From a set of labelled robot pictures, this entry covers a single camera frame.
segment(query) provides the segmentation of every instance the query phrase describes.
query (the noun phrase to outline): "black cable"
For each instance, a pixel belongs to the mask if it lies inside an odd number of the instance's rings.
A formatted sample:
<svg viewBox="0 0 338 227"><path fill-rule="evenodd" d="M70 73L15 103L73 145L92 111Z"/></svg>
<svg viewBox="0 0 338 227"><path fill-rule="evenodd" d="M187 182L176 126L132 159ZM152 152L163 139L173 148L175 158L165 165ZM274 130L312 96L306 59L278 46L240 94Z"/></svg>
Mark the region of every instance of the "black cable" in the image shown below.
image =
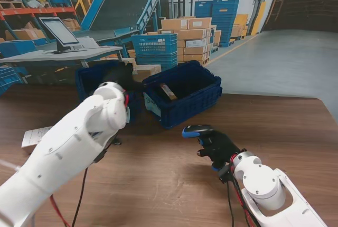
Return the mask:
<svg viewBox="0 0 338 227"><path fill-rule="evenodd" d="M83 191L85 190L84 188L85 188L85 183L86 183L87 172L88 172L88 167L84 171L85 174L83 175L81 194L80 194L80 198L79 198L78 207L76 208L76 212L75 212L75 215L74 215L72 227L75 226L76 218L78 217L78 213L79 213L79 210L80 210L81 201L82 201L82 197L83 197Z"/></svg>
<svg viewBox="0 0 338 227"><path fill-rule="evenodd" d="M232 173L231 173L230 176L231 176L231 178L232 178L233 186L234 186L235 189L237 190L238 195L239 195L240 199L241 199L242 202L243 202L243 206L242 206L243 209L247 210L247 212L249 213L249 215L250 215L252 221L254 222L254 224L255 224L257 227L261 227L260 224L259 224L259 222L258 222L257 219L255 218L255 216L254 216L254 215L251 213L251 211L248 209L248 207L247 207L247 205L246 205L246 203L245 203L245 200L244 200L244 198L243 198L243 195L242 195L242 193L241 193L241 190L240 190L239 184L238 184L238 182L237 182L237 179L234 177L234 175L233 175Z"/></svg>
<svg viewBox="0 0 338 227"><path fill-rule="evenodd" d="M233 218L233 212L231 207L231 201L230 201L230 187L229 187L229 181L227 182L227 189L228 189L228 202L229 202L229 209L231 214L231 227L234 227L234 218Z"/></svg>

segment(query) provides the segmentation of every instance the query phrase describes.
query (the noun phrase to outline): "stacked blue crates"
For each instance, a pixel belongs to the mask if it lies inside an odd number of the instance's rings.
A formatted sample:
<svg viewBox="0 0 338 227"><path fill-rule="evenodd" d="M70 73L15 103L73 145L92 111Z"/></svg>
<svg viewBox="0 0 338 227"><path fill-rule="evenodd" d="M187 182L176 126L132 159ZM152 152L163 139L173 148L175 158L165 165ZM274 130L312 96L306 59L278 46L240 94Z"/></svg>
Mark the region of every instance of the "stacked blue crates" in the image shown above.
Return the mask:
<svg viewBox="0 0 338 227"><path fill-rule="evenodd" d="M177 34L133 35L138 65L160 64L165 71L177 66Z"/></svg>
<svg viewBox="0 0 338 227"><path fill-rule="evenodd" d="M212 5L212 25L217 25L217 30L221 30L221 40L219 46L228 47L230 44L231 31L236 18L239 0L213 0Z"/></svg>
<svg viewBox="0 0 338 227"><path fill-rule="evenodd" d="M22 83L12 67L0 67L0 95L12 84Z"/></svg>
<svg viewBox="0 0 338 227"><path fill-rule="evenodd" d="M211 17L213 1L195 2L195 17Z"/></svg>

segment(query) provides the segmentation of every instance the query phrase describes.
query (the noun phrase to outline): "label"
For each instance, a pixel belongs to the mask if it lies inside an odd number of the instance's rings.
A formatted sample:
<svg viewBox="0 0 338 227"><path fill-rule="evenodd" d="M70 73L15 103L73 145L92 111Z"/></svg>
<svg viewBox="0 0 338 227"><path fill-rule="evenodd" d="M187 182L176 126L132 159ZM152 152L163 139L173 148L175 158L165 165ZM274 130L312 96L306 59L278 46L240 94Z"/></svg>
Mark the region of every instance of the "label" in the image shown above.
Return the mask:
<svg viewBox="0 0 338 227"><path fill-rule="evenodd" d="M194 22L192 22L192 26L193 27L196 27L196 26L201 27L202 26L202 21L194 21Z"/></svg>
<svg viewBox="0 0 338 227"><path fill-rule="evenodd" d="M51 128L52 127L45 127L26 131L22 140L22 147L38 144Z"/></svg>
<svg viewBox="0 0 338 227"><path fill-rule="evenodd" d="M161 110L160 108L155 104L155 102L146 94L145 92L143 93L144 95L144 104L146 106L146 109L148 111L153 112L154 114L158 115L161 117Z"/></svg>
<svg viewBox="0 0 338 227"><path fill-rule="evenodd" d="M188 22L188 20L181 20L181 26L186 26L187 22Z"/></svg>
<svg viewBox="0 0 338 227"><path fill-rule="evenodd" d="M126 110L127 110L127 120L126 120L126 123L129 123L130 122L130 108L127 106Z"/></svg>

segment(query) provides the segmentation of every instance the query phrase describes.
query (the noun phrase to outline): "white sign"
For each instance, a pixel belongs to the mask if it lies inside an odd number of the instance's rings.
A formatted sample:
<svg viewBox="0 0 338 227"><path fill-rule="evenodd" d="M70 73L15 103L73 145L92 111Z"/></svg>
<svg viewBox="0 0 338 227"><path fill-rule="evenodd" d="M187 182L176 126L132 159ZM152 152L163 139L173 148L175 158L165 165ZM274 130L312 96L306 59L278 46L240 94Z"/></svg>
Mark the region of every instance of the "white sign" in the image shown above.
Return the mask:
<svg viewBox="0 0 338 227"><path fill-rule="evenodd" d="M146 109L148 111L153 112L154 114L158 115L161 117L161 110L160 108L155 104L155 102L146 94L145 92L143 93L144 95L144 104L146 106Z"/></svg>

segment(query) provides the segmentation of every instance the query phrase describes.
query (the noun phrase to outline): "wooden table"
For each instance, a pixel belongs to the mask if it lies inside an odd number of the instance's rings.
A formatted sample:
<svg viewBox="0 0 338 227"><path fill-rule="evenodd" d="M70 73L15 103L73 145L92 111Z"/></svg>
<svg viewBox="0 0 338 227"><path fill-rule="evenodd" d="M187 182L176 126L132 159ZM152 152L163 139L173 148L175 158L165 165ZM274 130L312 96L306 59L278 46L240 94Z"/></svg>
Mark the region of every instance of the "wooden table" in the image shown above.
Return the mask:
<svg viewBox="0 0 338 227"><path fill-rule="evenodd" d="M24 132L54 125L74 108L73 87L14 85L0 97L0 159L22 165ZM338 128L318 99L224 94L217 105L171 130L148 113L128 125L106 157L89 168L76 226L231 226L227 188L195 139L182 139L189 124L212 124L272 168L284 170L328 226L338 226ZM0 168L0 184L12 171ZM82 175L55 193L71 222ZM236 227L243 212L231 188ZM63 226L46 202L36 226Z"/></svg>

